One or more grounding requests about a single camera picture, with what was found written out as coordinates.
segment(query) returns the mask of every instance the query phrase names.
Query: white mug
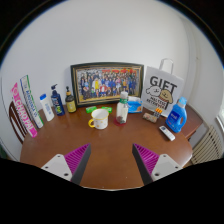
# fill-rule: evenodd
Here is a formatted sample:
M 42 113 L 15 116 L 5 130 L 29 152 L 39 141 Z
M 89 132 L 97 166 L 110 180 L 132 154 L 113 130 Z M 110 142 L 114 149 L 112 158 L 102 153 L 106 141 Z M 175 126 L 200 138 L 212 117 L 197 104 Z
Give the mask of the white mug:
M 104 129 L 108 126 L 109 112 L 106 109 L 96 109 L 91 113 L 91 116 L 92 119 L 88 122 L 91 128 Z

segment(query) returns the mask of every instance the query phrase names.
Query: spray bottle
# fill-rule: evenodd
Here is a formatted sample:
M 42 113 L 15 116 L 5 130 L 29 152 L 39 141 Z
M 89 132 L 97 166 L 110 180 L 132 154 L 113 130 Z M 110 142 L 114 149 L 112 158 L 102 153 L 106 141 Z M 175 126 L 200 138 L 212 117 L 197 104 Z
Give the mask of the spray bottle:
M 72 96 L 68 86 L 66 86 L 66 89 L 67 89 L 67 92 L 66 92 L 65 102 L 67 105 L 68 112 L 72 113 L 76 111 L 74 96 Z
M 61 96 L 59 93 L 57 93 L 57 91 L 55 90 L 55 86 L 56 85 L 53 85 L 51 86 L 51 89 L 53 90 L 52 91 L 52 95 L 51 95 L 51 100 L 52 100 L 52 103 L 54 105 L 54 108 L 55 108 L 55 112 L 58 116 L 62 116 L 65 114 L 65 111 L 64 111 L 64 108 L 63 108 L 63 105 L 62 105 L 62 102 L 61 102 Z

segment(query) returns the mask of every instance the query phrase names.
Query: framed photo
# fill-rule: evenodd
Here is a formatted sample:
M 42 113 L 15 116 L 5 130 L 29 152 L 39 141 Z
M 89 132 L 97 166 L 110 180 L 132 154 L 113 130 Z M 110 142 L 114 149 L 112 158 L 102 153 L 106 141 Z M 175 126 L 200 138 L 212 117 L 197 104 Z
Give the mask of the framed photo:
M 77 107 L 117 103 L 122 91 L 141 97 L 144 65 L 131 63 L 88 63 L 71 65 Z

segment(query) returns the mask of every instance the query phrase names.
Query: plastic bottle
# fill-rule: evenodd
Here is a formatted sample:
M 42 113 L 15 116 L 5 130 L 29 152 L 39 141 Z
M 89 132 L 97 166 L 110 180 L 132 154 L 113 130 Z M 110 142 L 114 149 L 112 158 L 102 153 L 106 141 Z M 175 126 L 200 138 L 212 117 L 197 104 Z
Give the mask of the plastic bottle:
M 52 100 L 52 103 L 54 105 L 54 108 L 55 108 L 55 111 L 56 111 L 56 114 L 58 116 L 62 116 L 65 114 L 65 111 L 64 111 L 64 108 L 63 108 L 63 105 L 62 105 L 62 102 L 61 102 L 61 96 L 59 93 L 57 93 L 57 91 L 55 90 L 55 86 L 56 85 L 53 85 L 51 86 L 51 89 L 53 90 L 52 91 L 52 95 L 51 95 L 51 100 Z
M 65 102 L 67 105 L 68 112 L 72 113 L 76 111 L 74 96 L 71 95 L 71 92 L 69 91 L 68 86 L 66 86 L 66 89 L 67 89 L 67 92 L 66 92 Z
M 48 101 L 45 93 L 40 96 L 40 103 L 43 107 L 43 111 L 47 118 L 47 121 L 51 121 L 54 118 L 54 113 L 51 109 L 50 102 Z
M 117 104 L 116 120 L 119 124 L 124 124 L 128 116 L 128 93 L 121 92 L 120 102 Z
M 187 113 L 185 110 L 186 103 L 187 100 L 181 97 L 178 103 L 173 106 L 172 111 L 166 119 L 166 124 L 176 133 L 181 131 L 181 128 L 187 121 Z

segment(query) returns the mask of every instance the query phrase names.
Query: gift bag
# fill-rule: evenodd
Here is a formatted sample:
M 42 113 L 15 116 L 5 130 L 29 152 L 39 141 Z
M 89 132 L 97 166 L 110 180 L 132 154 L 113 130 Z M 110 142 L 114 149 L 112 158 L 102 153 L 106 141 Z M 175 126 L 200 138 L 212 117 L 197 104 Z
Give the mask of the gift bag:
M 171 73 L 162 70 L 165 60 L 171 62 Z M 162 116 L 167 117 L 173 109 L 173 105 L 182 93 L 184 80 L 172 75 L 173 61 L 162 59 L 159 69 L 147 67 L 145 80 L 143 83 L 141 100 L 143 106 L 151 111 L 159 107 L 162 109 Z

